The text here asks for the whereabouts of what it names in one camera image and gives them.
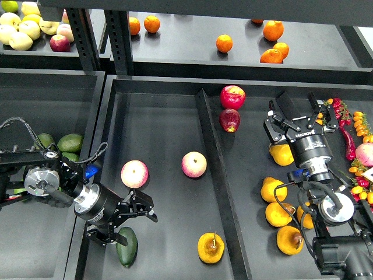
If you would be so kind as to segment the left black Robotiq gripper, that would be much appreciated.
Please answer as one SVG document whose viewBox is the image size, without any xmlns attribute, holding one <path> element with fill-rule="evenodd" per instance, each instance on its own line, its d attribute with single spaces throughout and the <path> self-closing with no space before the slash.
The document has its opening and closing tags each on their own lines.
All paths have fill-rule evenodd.
<svg viewBox="0 0 373 280">
<path fill-rule="evenodd" d="M 76 216 L 91 224 L 86 227 L 86 237 L 101 246 L 108 243 L 128 245 L 126 237 L 116 233 L 113 225 L 108 225 L 115 210 L 116 223 L 124 223 L 138 216 L 145 216 L 153 222 L 158 222 L 152 198 L 136 188 L 131 188 L 128 195 L 121 198 L 104 185 L 93 183 L 90 186 L 83 185 L 82 191 L 73 200 Z"/>
</svg>

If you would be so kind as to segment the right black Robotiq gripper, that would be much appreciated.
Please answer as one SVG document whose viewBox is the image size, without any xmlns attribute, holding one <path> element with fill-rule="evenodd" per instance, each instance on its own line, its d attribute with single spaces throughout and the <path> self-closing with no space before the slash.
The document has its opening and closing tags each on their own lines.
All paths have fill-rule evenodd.
<svg viewBox="0 0 373 280">
<path fill-rule="evenodd" d="M 308 100 L 312 107 L 311 116 L 294 118 L 292 121 L 278 115 L 273 100 L 270 100 L 268 115 L 263 121 L 263 127 L 272 145 L 287 140 L 295 165 L 308 171 L 309 180 L 331 181 L 333 175 L 329 171 L 328 163 L 332 160 L 333 154 L 324 131 L 336 131 L 339 123 L 332 105 L 326 109 L 329 114 L 327 124 L 316 123 L 320 109 L 317 106 L 319 99 L 310 93 Z"/>
</svg>

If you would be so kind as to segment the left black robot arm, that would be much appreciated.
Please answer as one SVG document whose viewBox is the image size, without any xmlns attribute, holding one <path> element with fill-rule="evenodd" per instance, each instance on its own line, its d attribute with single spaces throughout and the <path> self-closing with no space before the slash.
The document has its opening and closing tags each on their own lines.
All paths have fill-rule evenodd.
<svg viewBox="0 0 373 280">
<path fill-rule="evenodd" d="M 95 161 L 107 149 L 103 142 L 96 153 L 81 162 L 73 162 L 62 155 L 56 144 L 45 147 L 31 126 L 20 117 L 1 123 L 5 128 L 20 121 L 34 142 L 29 150 L 20 152 L 17 146 L 1 151 L 1 206 L 30 197 L 56 207 L 74 207 L 76 216 L 86 221 L 85 235 L 91 241 L 127 245 L 125 237 L 116 229 L 130 218 L 145 216 L 157 222 L 150 196 L 131 188 L 126 198 L 101 183 L 90 183 L 99 169 Z"/>
</svg>

